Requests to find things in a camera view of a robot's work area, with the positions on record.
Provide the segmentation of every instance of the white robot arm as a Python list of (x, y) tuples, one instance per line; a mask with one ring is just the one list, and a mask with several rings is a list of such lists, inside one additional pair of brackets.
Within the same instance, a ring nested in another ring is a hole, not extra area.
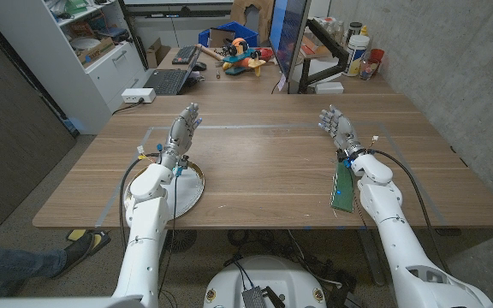
[(425, 255), (402, 213), (402, 194), (391, 180), (393, 172), (360, 145), (348, 118), (331, 105), (320, 119), (319, 126), (330, 133), (361, 177), (360, 203), (377, 225), (399, 307), (490, 307), (484, 293), (445, 273)]
[(127, 224), (131, 228), (128, 246), (121, 267), (117, 288), (112, 297), (133, 296), (147, 308), (157, 308), (159, 248), (164, 241), (164, 228), (169, 219), (167, 192), (161, 184), (169, 184), (175, 167), (186, 167), (183, 156), (192, 144), (199, 106), (191, 103), (173, 122), (160, 163), (152, 163), (131, 184), (136, 204), (127, 208)]

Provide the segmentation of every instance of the wooden table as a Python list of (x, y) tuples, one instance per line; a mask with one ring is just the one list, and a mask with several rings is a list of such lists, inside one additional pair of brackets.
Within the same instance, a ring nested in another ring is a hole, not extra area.
[[(160, 68), (175, 67), (172, 50)], [(117, 186), (136, 146), (155, 151), (168, 126), (190, 102), (203, 123), (188, 153), (205, 173), (199, 202), (176, 220), (177, 228), (359, 228), (353, 214), (332, 210), (330, 193), (336, 148), (316, 124), (321, 109), (337, 106), (356, 127), (362, 144), (399, 158), (422, 188), (431, 222), (444, 228), (493, 228), (493, 195), (403, 95), (380, 77), (340, 77), (342, 95), (270, 95), (278, 68), (262, 76), (216, 78), (214, 60), (201, 55), (205, 81), (185, 95), (157, 97), (152, 104), (113, 116), (34, 217), (39, 228), (116, 228)], [(408, 178), (390, 160), (414, 227), (425, 225)], [(366, 224), (374, 226), (364, 214)]]

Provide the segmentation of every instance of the blue bin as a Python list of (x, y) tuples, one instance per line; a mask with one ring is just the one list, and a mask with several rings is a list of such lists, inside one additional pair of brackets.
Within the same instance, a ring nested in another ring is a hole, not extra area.
[[(236, 38), (244, 38), (248, 43), (248, 46), (258, 47), (258, 33), (242, 26), (236, 21), (221, 25), (220, 27), (217, 27), (217, 29), (235, 31)], [(202, 44), (204, 47), (209, 46), (209, 30), (204, 30), (202, 33), (199, 33), (199, 44)]]

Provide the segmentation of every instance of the wall outlet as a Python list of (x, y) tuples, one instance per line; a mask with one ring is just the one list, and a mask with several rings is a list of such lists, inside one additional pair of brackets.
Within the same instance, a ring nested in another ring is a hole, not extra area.
[(155, 99), (155, 91), (152, 88), (126, 89), (121, 94), (125, 103), (138, 103), (141, 98), (142, 103), (151, 103)]

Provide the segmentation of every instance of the jeans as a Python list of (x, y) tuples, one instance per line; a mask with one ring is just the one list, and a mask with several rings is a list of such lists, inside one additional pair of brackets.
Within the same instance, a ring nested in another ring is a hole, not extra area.
[(66, 252), (55, 249), (49, 252), (25, 252), (0, 247), (0, 297), (12, 285), (32, 277), (52, 277), (66, 263)]

